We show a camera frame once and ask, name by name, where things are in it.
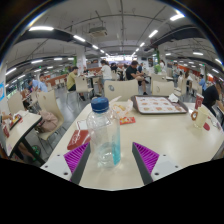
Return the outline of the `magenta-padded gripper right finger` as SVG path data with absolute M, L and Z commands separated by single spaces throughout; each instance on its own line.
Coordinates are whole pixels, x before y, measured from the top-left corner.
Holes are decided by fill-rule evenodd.
M 182 169 L 168 155 L 158 154 L 136 142 L 132 145 L 132 153 L 145 185 Z

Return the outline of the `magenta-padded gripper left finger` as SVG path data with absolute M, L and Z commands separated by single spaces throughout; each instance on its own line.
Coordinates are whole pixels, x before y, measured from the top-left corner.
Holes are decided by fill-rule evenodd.
M 90 144 L 85 143 L 66 154 L 49 159 L 41 168 L 65 180 L 79 184 L 90 154 Z

